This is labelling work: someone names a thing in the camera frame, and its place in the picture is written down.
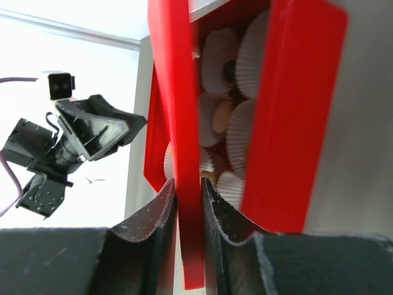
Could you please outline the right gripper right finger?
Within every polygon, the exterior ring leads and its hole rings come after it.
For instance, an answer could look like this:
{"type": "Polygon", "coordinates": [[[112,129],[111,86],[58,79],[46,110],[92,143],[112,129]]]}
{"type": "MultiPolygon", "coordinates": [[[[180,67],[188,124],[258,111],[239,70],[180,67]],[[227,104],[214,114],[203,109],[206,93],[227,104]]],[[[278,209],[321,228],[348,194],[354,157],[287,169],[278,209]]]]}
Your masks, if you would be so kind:
{"type": "Polygon", "coordinates": [[[273,234],[201,180],[208,294],[391,294],[392,241],[363,234],[273,234]]]}

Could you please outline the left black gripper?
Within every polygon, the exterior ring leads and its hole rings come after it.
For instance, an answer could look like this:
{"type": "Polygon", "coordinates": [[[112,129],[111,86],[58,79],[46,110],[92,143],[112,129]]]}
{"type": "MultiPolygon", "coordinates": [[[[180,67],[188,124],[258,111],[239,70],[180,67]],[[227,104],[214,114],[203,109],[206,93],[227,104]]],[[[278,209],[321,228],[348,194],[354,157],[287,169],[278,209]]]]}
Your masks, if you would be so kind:
{"type": "Polygon", "coordinates": [[[130,144],[147,123],[144,116],[121,111],[110,105],[102,95],[86,100],[59,100],[55,104],[60,128],[45,121],[54,130],[52,147],[47,151],[50,167],[56,172],[75,172],[87,161],[97,161],[130,144]]]}

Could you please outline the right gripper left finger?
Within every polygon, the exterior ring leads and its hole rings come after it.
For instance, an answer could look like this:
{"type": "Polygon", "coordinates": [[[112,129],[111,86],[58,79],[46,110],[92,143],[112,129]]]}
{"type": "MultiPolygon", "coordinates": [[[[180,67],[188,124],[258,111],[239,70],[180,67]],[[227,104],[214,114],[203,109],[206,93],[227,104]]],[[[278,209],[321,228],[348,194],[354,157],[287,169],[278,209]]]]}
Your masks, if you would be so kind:
{"type": "Polygon", "coordinates": [[[172,294],[175,184],[111,228],[1,231],[2,294],[172,294]]]}

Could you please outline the red box lid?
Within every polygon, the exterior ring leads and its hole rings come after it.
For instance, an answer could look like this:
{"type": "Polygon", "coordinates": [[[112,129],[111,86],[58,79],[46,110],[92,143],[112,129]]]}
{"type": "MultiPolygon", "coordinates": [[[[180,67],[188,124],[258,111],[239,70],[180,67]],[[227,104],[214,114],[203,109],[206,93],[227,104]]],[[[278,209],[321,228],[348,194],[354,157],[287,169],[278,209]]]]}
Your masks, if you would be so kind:
{"type": "Polygon", "coordinates": [[[188,1],[149,1],[155,72],[166,102],[185,289],[204,286],[196,87],[188,1]]]}

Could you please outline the round white caramel chocolate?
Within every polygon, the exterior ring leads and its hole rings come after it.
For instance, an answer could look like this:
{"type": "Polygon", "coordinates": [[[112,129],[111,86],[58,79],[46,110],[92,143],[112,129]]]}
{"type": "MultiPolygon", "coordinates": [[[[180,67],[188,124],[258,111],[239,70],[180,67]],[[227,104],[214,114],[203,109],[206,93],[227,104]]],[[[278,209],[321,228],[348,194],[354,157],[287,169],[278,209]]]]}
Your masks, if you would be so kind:
{"type": "Polygon", "coordinates": [[[228,122],[233,112],[233,102],[230,100],[221,101],[213,112],[212,129],[216,134],[227,130],[228,122]]]}

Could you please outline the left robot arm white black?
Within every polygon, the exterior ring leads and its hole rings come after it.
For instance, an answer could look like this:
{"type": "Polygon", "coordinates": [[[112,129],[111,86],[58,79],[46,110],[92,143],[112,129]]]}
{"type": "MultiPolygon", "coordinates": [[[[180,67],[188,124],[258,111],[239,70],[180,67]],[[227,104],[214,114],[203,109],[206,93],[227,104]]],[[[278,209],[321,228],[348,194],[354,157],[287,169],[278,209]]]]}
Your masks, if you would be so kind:
{"type": "Polygon", "coordinates": [[[147,123],[144,116],[116,109],[101,95],[58,100],[55,115],[61,136],[21,118],[2,150],[6,160],[34,173],[16,206],[45,218],[63,203],[66,188],[73,185],[70,174],[84,162],[130,144],[147,123]]]}

